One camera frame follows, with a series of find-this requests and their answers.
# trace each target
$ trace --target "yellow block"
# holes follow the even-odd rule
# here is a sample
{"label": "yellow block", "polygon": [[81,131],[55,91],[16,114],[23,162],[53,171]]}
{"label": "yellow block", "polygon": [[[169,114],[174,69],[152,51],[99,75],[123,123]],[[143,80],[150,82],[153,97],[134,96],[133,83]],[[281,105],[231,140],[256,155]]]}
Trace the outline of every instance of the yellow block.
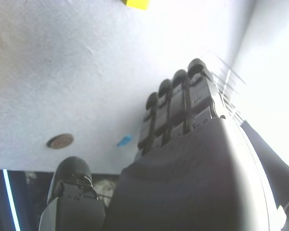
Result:
{"label": "yellow block", "polygon": [[141,10],[146,10],[149,5],[150,0],[122,0],[127,6],[138,8]]}

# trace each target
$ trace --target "back of robotic hand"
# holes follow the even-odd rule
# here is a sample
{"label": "back of robotic hand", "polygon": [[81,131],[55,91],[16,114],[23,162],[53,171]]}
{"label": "back of robotic hand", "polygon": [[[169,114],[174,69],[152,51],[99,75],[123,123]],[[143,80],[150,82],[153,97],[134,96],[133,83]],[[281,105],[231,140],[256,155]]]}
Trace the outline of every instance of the back of robotic hand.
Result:
{"label": "back of robotic hand", "polygon": [[[195,59],[149,96],[137,158],[122,171],[106,217],[89,168],[77,174],[85,181],[66,185],[59,166],[40,231],[278,230],[263,167],[211,80]],[[45,229],[50,218],[53,229]]]}

